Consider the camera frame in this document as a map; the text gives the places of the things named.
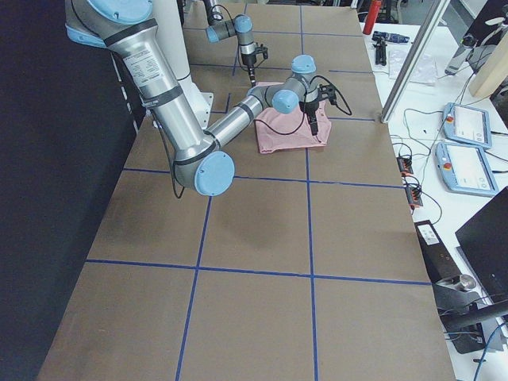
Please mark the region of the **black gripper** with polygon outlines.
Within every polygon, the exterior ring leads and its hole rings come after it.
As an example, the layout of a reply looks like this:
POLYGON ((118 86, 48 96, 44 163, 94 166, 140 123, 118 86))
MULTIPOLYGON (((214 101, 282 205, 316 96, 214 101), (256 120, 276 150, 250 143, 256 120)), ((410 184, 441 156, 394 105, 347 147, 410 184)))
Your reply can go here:
POLYGON ((316 137, 318 135, 318 120, 316 112, 320 106, 320 101, 316 98, 313 100, 305 100, 300 102, 300 110, 306 115, 307 121, 310 123, 311 135, 316 137))
POLYGON ((252 86, 256 85, 256 75, 255 75, 255 66, 257 62, 256 54, 252 53, 241 53, 241 61, 243 64, 243 68, 247 71, 249 81, 252 86))

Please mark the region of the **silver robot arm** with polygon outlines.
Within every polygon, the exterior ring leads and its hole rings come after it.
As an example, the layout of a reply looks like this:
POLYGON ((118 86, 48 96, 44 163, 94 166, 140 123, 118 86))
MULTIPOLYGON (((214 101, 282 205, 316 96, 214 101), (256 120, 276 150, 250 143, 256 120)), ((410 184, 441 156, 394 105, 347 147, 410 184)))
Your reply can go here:
POLYGON ((321 90, 313 79, 312 56, 296 56, 284 83, 253 84, 246 97, 211 126, 200 121, 190 101, 192 83, 176 1, 67 1, 70 40, 107 48, 123 60, 140 95, 175 151, 172 178, 205 196, 225 192, 235 174, 232 158, 221 149, 265 109, 281 114, 300 108, 312 128, 321 90))
POLYGON ((225 6, 217 1, 204 1, 208 27, 206 36, 210 43, 237 38, 237 50, 245 66, 251 87, 256 85, 257 56, 264 54, 264 48, 258 45, 252 32, 252 20, 245 14, 232 17, 225 6))

